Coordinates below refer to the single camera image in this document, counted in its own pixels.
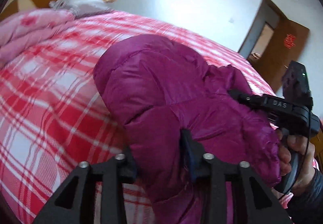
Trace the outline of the person's right hand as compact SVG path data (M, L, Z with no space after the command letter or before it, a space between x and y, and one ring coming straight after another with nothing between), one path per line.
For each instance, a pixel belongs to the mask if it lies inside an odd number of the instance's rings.
M300 135L289 135L287 137L287 145L291 150L294 150L302 155L304 159L298 179L291 189L295 196L299 196L305 192L315 175L315 168L313 167L315 146L308 142L306 137ZM290 173L292 169L290 165L291 153L282 144L279 145L278 158L280 162L281 176Z

